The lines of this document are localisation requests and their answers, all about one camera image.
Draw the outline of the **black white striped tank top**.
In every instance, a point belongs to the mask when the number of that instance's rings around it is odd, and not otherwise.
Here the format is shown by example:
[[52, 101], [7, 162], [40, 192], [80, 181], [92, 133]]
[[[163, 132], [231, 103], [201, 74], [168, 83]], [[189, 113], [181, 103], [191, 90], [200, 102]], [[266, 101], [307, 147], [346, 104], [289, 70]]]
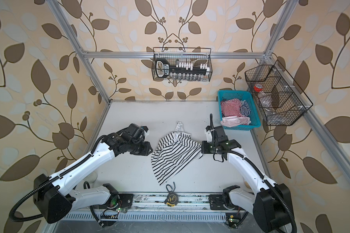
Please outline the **black white striped tank top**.
[[175, 130], [159, 140], [151, 155], [151, 167], [160, 186], [181, 172], [193, 160], [202, 157], [201, 144], [184, 131], [181, 121]]

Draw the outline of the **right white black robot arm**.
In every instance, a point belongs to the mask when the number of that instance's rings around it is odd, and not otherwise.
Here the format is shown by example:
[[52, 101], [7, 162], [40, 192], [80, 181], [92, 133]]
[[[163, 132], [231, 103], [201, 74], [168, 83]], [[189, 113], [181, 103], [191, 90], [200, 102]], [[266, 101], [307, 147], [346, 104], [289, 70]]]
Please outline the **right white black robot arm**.
[[287, 224], [296, 233], [298, 229], [289, 188], [264, 174], [236, 140], [228, 139], [222, 126], [209, 125], [205, 134], [207, 139], [202, 142], [202, 153], [220, 155], [223, 162], [229, 162], [240, 172], [252, 190], [249, 193], [237, 185], [225, 188], [222, 194], [225, 208], [241, 207], [254, 216], [265, 233], [281, 233], [282, 227]]

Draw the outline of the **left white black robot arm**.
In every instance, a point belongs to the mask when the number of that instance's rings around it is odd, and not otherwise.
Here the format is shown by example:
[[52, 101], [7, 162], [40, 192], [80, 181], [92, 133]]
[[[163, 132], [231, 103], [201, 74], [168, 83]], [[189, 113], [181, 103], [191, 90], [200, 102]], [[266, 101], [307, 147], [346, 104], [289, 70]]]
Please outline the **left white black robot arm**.
[[[76, 186], [101, 165], [120, 154], [126, 152], [138, 156], [151, 154], [153, 149], [145, 139], [148, 131], [146, 126], [132, 123], [116, 133], [100, 136], [90, 152], [68, 167], [51, 176], [44, 174], [38, 176], [34, 181], [34, 189], [10, 210], [9, 219], [13, 222], [26, 222], [43, 217], [47, 223], [55, 223], [69, 212], [85, 207], [95, 205], [104, 205], [108, 208], [121, 207], [119, 192], [108, 183], [97, 188], [86, 187], [83, 190], [77, 190]], [[29, 217], [17, 216], [17, 209], [30, 198], [33, 199], [40, 214]]]

